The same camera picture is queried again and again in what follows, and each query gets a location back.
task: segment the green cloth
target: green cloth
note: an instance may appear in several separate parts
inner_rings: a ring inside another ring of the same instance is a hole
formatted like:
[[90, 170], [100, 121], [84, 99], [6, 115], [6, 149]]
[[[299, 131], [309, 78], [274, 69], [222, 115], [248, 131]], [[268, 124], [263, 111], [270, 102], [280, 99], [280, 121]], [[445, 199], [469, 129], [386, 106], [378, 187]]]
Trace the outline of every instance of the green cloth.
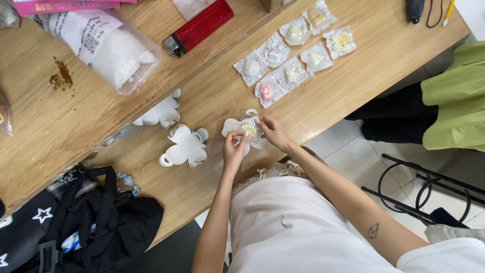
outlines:
[[485, 42], [463, 44], [453, 57], [444, 73], [421, 83], [424, 104], [439, 106], [423, 146], [485, 152]]

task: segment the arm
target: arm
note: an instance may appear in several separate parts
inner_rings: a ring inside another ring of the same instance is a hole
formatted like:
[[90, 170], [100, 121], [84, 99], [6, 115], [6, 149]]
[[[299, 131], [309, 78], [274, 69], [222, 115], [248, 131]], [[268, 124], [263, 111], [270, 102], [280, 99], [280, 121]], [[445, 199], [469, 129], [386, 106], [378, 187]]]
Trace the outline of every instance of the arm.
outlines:
[[269, 116], [261, 116], [260, 121], [259, 127], [269, 142], [291, 156], [340, 213], [393, 266], [403, 254], [429, 245], [384, 212], [354, 183], [291, 141], [278, 121]]
[[[235, 136], [242, 138], [234, 147], [237, 143]], [[192, 273], [220, 273], [223, 270], [232, 182], [243, 159], [246, 141], [247, 137], [241, 132], [227, 134], [223, 150], [224, 169], [195, 248]]]

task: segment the person's left hand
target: person's left hand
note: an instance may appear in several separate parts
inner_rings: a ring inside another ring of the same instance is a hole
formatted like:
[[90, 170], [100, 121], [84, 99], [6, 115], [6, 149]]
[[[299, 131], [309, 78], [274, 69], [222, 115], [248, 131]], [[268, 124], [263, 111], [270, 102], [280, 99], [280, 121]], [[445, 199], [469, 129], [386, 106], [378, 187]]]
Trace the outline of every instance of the person's left hand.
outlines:
[[[234, 137], [240, 136], [241, 141], [238, 145], [238, 140]], [[239, 166], [243, 160], [244, 146], [246, 145], [247, 136], [243, 132], [232, 131], [226, 136], [226, 141], [223, 148], [223, 158], [224, 158], [224, 172], [229, 175], [236, 176]]]

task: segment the red lighter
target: red lighter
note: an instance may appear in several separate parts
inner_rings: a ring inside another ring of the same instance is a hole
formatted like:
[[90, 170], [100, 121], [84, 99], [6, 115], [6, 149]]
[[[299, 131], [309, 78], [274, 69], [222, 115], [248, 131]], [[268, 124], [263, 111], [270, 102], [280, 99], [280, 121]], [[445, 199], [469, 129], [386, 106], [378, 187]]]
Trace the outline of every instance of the red lighter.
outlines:
[[163, 40], [168, 54], [181, 57], [234, 17], [225, 0], [217, 0]]

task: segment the white shirt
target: white shirt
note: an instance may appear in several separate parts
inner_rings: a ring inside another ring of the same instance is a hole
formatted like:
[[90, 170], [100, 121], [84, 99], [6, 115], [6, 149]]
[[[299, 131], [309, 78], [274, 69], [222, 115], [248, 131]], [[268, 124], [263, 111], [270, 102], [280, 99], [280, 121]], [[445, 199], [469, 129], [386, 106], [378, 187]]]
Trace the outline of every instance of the white shirt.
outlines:
[[308, 179], [263, 179], [231, 201], [230, 273], [478, 273], [485, 244], [444, 241], [404, 254], [394, 268], [348, 230]]

